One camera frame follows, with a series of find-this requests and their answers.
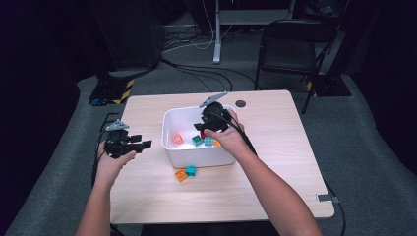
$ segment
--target forearm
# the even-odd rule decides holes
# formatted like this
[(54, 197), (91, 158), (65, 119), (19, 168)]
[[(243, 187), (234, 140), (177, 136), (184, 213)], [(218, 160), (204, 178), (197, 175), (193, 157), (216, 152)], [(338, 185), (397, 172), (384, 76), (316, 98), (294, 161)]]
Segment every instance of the forearm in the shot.
[(81, 235), (110, 235), (110, 188), (95, 184), (77, 230)]
[(235, 158), (280, 235), (322, 235), (316, 219), (291, 186), (253, 153), (241, 151)]

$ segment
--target white container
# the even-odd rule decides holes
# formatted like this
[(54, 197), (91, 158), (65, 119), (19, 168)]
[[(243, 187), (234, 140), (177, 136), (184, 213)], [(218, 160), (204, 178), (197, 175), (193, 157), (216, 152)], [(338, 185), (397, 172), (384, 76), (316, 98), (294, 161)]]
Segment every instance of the white container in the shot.
[[(231, 106), (223, 107), (234, 111)], [(194, 124), (203, 123), (203, 110), (204, 107), (198, 106), (171, 109), (163, 117), (162, 145), (175, 168), (228, 165), (235, 162), (234, 157), (223, 147), (207, 147), (204, 143), (197, 147), (194, 145), (192, 138), (200, 135)], [(181, 136), (184, 142), (182, 145), (173, 142), (175, 134)]]

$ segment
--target gray carpet floor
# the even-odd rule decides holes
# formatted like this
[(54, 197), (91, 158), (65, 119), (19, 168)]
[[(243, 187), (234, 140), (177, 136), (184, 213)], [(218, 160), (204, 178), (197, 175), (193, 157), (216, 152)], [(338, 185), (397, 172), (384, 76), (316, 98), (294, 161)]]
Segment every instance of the gray carpet floor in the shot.
[[(259, 35), (236, 35), (223, 43), (220, 65), (213, 66), (213, 44), (208, 49), (183, 47), (162, 53), (171, 62), (194, 66), (229, 68), (254, 78)], [(324, 69), (329, 66), (328, 57)], [(119, 72), (127, 75), (132, 72)], [(221, 71), (233, 90), (252, 90), (254, 84), (236, 73)], [(301, 115), (307, 136), (324, 178), (342, 200), (346, 235), (417, 235), (417, 176), (408, 171), (376, 130), (372, 113), (360, 90), (348, 76), (342, 77), (351, 96), (313, 97)], [(195, 78), (160, 64), (135, 80), (131, 95), (222, 91), (221, 82)], [(289, 89), (297, 109), (306, 98), (295, 80), (271, 82), (266, 89)], [(92, 107), (89, 96), (96, 77), (78, 83), (78, 107), (25, 205), (6, 235), (74, 235), (89, 197), (94, 148), (100, 126), (110, 112), (121, 117), (124, 104)], [(342, 217), (319, 219), (325, 235), (338, 235)], [(141, 225), (120, 225), (125, 235), (140, 235)]]

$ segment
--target person's right arm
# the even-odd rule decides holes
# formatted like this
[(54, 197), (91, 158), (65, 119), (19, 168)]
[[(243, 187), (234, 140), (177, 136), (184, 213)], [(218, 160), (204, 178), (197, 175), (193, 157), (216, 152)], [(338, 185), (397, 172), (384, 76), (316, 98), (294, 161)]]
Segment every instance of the person's right arm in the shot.
[[(229, 111), (239, 124), (237, 116)], [(270, 222), (280, 235), (322, 235), (307, 205), (295, 190), (266, 166), (246, 145), (239, 132), (229, 127), (224, 132), (205, 130), (218, 140), (242, 166)]]

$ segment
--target white desk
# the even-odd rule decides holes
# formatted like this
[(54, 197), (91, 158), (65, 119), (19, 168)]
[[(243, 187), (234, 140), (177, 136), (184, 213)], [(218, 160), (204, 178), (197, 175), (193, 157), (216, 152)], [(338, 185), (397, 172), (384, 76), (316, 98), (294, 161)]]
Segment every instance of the white desk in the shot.
[(221, 38), (220, 25), (267, 25), (279, 19), (292, 17), (295, 0), (288, 9), (278, 10), (221, 10), (219, 0), (215, 1), (215, 48), (212, 63), (220, 63)]
[[(121, 171), (111, 191), (111, 222), (180, 223), (268, 219), (240, 165), (198, 168), (179, 182), (161, 144), (163, 115), (172, 108), (199, 105), (213, 93), (144, 95), (129, 98), (122, 121), (129, 135), (152, 140)], [(236, 100), (245, 100), (238, 108)], [(290, 184), (314, 217), (334, 214), (291, 94), (288, 91), (230, 92), (219, 100), (236, 110), (260, 159)]]

